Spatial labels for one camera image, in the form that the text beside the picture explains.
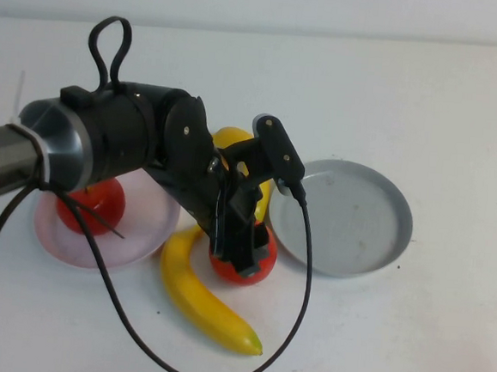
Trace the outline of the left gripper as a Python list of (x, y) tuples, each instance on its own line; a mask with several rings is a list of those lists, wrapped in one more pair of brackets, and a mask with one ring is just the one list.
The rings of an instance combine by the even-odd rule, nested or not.
[(224, 263), (231, 263), (238, 276), (250, 277), (261, 272), (259, 263), (269, 257), (270, 230), (264, 222), (255, 222), (255, 209), (262, 197), (257, 184), (246, 186), (243, 174), (222, 170), (212, 227), (210, 252)]

